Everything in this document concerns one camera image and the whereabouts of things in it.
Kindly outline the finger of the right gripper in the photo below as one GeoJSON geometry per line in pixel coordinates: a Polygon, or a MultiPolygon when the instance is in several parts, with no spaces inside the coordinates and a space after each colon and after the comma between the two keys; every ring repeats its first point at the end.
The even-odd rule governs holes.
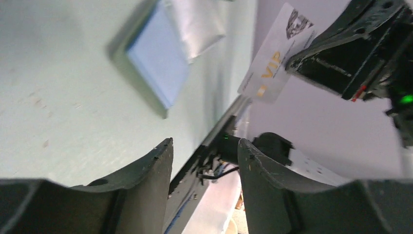
{"type": "Polygon", "coordinates": [[[403,23],[389,19],[365,38],[317,53],[309,48],[292,56],[286,71],[342,99],[366,99],[394,67],[401,51],[403,23]]]}
{"type": "Polygon", "coordinates": [[[407,3],[404,0],[352,0],[337,20],[315,39],[309,49],[317,53],[365,38],[406,7],[407,3]]]}

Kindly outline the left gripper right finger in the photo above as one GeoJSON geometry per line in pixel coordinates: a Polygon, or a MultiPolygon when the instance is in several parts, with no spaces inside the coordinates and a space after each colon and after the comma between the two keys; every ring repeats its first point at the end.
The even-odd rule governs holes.
{"type": "Polygon", "coordinates": [[[251,234],[410,234],[413,182],[357,179],[331,186],[274,161],[246,139],[238,162],[251,234]]]}

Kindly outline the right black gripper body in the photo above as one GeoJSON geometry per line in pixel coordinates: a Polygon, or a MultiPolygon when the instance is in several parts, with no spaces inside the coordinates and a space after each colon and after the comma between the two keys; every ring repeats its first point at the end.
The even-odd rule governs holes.
{"type": "Polygon", "coordinates": [[[403,0],[352,0],[342,13],[356,54],[345,100],[387,98],[402,147],[413,145],[413,9],[403,0]]]}

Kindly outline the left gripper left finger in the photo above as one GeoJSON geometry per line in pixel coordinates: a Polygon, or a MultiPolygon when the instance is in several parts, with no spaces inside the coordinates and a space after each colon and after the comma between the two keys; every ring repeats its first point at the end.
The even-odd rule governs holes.
{"type": "Polygon", "coordinates": [[[167,138],[127,166],[83,186],[0,181],[3,234],[160,234],[173,161],[167,138]]]}

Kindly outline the white VIP card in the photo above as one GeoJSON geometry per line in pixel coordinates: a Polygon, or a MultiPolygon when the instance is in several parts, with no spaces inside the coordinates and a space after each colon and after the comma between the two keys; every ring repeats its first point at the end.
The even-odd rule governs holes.
{"type": "Polygon", "coordinates": [[[288,60],[306,49],[317,36],[317,27],[296,8],[285,3],[254,57],[238,93],[264,102],[276,101],[290,74],[288,60]]]}

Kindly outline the blue card wallet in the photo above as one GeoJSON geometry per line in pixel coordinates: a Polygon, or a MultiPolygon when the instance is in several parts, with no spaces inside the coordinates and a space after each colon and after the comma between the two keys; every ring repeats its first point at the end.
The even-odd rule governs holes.
{"type": "Polygon", "coordinates": [[[190,65],[225,36],[216,0],[140,0],[107,54],[147,105],[166,119],[190,65]]]}

